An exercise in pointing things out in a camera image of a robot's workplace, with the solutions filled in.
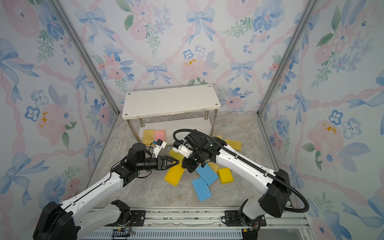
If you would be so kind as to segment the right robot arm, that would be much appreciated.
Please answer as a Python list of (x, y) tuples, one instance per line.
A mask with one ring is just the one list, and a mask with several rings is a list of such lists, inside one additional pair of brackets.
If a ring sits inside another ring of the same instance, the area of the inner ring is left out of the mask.
[(265, 168), (238, 153), (225, 141), (198, 133), (189, 133), (183, 140), (175, 141), (173, 149), (184, 156), (182, 167), (190, 173), (198, 166), (214, 162), (234, 171), (262, 193), (260, 198), (242, 203), (233, 223), (252, 227), (266, 214), (275, 218), (282, 216), (291, 194), (285, 171)]

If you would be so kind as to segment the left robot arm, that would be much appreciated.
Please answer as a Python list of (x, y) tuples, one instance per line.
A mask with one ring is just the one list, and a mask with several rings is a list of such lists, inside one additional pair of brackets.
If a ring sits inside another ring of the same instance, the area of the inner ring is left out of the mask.
[(159, 156), (163, 148), (163, 144), (155, 145), (150, 152), (145, 144), (136, 143), (97, 183), (59, 204), (47, 204), (42, 210), (33, 239), (80, 240), (103, 226), (127, 224), (132, 217), (130, 207), (123, 201), (115, 200), (101, 210), (91, 210), (136, 179), (141, 171), (164, 171), (176, 166), (178, 160)]

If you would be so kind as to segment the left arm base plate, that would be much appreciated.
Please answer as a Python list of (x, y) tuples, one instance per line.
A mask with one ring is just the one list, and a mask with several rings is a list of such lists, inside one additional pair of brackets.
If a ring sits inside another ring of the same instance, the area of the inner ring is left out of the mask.
[(133, 210), (125, 212), (118, 221), (112, 224), (106, 225), (106, 227), (143, 227), (146, 219), (145, 210)]

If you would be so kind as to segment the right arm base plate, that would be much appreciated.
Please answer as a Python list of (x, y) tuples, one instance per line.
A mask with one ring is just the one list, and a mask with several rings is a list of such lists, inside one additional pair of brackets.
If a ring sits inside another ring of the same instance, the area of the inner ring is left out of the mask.
[(257, 217), (254, 220), (249, 219), (246, 216), (240, 215), (239, 211), (226, 210), (224, 211), (224, 216), (221, 217), (221, 221), (227, 227), (266, 227), (266, 219), (264, 215)]

